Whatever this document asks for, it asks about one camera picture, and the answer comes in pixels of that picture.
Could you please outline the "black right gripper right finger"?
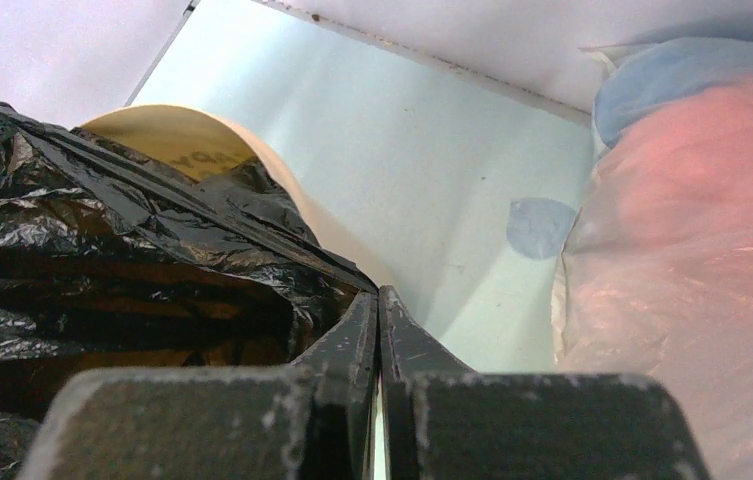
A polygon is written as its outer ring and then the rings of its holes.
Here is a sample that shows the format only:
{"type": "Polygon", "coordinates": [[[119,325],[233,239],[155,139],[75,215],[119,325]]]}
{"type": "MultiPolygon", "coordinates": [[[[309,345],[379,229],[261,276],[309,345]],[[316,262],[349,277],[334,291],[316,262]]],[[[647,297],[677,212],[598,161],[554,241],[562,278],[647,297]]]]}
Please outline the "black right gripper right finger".
{"type": "Polygon", "coordinates": [[[391,479],[706,479],[682,409],[636,374],[485,374],[378,293],[391,479]]]}

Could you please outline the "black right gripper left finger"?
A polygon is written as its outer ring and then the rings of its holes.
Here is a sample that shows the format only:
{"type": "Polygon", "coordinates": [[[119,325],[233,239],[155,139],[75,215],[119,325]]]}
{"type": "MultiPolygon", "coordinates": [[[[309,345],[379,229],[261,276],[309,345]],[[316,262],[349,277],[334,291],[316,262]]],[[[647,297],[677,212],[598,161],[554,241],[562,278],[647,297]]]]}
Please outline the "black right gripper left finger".
{"type": "Polygon", "coordinates": [[[294,361],[97,369],[59,392],[23,479],[369,479],[377,299],[294,361]]]}

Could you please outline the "black plastic trash bag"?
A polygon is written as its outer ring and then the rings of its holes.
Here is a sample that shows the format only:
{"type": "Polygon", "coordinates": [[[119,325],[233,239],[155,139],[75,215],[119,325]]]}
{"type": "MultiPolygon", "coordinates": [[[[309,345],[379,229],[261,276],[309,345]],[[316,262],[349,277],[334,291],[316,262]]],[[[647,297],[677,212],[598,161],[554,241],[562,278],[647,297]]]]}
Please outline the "black plastic trash bag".
{"type": "Polygon", "coordinates": [[[74,376],[287,364],[361,293],[377,289],[350,261],[0,102],[0,479],[23,479],[74,376]]]}

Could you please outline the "beige round trash bin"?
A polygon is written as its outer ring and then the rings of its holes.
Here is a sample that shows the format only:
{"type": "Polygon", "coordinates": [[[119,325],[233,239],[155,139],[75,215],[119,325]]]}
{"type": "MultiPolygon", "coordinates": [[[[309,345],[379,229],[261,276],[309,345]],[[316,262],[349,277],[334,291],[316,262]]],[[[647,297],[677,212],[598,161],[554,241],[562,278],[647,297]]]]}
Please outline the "beige round trash bin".
{"type": "Polygon", "coordinates": [[[263,216],[350,261],[376,285],[395,282],[389,267],[308,195],[271,147],[230,120],[148,104],[109,112],[81,128],[178,171],[218,209],[237,206],[263,216]]]}

